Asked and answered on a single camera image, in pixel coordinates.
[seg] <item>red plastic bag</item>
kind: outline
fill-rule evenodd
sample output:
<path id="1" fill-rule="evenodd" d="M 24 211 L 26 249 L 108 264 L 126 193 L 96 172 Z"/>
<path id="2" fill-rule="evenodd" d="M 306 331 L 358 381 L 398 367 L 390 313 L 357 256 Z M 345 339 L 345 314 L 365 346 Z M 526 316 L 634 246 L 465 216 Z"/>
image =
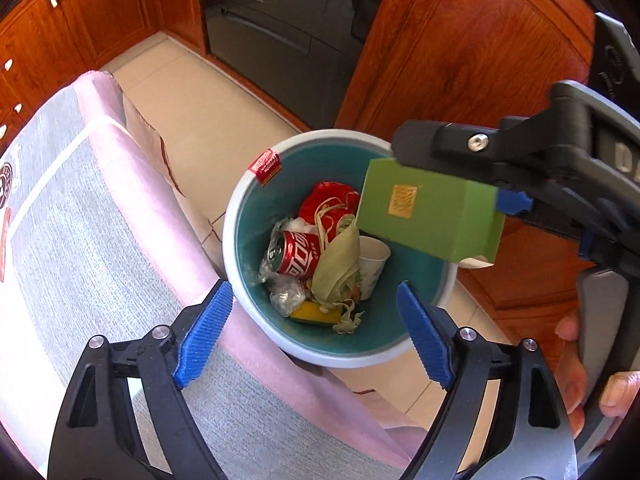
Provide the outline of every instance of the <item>red plastic bag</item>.
<path id="1" fill-rule="evenodd" d="M 326 202 L 326 206 L 341 205 L 339 208 L 327 211 L 322 216 L 322 226 L 326 230 L 328 240 L 331 241 L 335 238 L 335 228 L 340 219 L 344 215 L 356 213 L 360 194 L 353 187 L 340 182 L 318 182 L 300 206 L 298 216 L 309 224 L 315 224 L 316 210 L 324 202 Z"/>

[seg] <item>tiled floor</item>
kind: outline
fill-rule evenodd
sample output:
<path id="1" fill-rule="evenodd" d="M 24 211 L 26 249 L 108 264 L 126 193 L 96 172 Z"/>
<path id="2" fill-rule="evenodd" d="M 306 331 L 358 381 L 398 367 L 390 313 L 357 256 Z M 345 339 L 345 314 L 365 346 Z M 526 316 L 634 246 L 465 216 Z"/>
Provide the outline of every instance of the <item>tiled floor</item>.
<path id="1" fill-rule="evenodd" d="M 143 41 L 105 69 L 114 73 L 140 113 L 164 138 L 178 184 L 212 225 L 209 233 L 200 234 L 200 241 L 213 259 L 220 258 L 224 212 L 236 182 L 261 152 L 296 130 L 218 69 L 163 34 Z M 459 285 L 447 310 L 457 325 L 473 326 L 487 339 L 506 341 Z M 415 351 L 379 366 L 334 371 L 354 391 L 379 391 L 425 428 L 444 398 Z M 496 384 L 490 384 L 467 462 L 479 454 L 496 394 Z"/>

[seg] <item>green box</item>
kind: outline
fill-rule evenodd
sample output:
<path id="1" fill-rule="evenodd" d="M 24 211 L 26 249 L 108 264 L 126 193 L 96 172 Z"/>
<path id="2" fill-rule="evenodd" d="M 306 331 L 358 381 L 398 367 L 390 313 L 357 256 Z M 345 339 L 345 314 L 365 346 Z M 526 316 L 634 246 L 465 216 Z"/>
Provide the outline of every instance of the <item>green box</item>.
<path id="1" fill-rule="evenodd" d="M 493 186 L 375 159 L 356 225 L 448 262 L 481 257 L 494 263 L 504 226 L 504 215 L 495 210 L 497 194 Z"/>

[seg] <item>trash can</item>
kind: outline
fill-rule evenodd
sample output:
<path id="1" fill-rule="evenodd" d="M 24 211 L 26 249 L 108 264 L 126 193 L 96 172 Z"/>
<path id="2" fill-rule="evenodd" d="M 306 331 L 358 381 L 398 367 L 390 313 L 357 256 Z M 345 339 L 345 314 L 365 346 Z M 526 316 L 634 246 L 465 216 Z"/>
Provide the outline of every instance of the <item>trash can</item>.
<path id="1" fill-rule="evenodd" d="M 386 362 L 412 346 L 396 311 L 399 283 L 410 280 L 425 303 L 444 306 L 449 299 L 456 265 L 392 242 L 388 242 L 391 256 L 372 296 L 360 303 L 362 323 L 352 334 L 282 317 L 258 280 L 271 228 L 282 218 L 295 218 L 316 183 L 333 180 L 362 190 L 369 161 L 386 156 L 392 156 L 391 146 L 377 137 L 319 130 L 284 140 L 265 152 L 236 186 L 223 234 L 228 279 L 242 307 L 292 356 L 334 368 Z"/>

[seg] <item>gold label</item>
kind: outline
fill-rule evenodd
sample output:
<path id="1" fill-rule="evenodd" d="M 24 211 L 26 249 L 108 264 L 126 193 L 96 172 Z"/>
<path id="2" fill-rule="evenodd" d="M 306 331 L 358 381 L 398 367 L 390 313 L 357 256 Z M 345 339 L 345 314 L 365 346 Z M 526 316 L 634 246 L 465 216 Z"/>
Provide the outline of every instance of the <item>gold label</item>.
<path id="1" fill-rule="evenodd" d="M 418 193 L 416 186 L 394 185 L 389 201 L 388 213 L 400 218 L 411 218 L 414 214 L 415 197 Z"/>

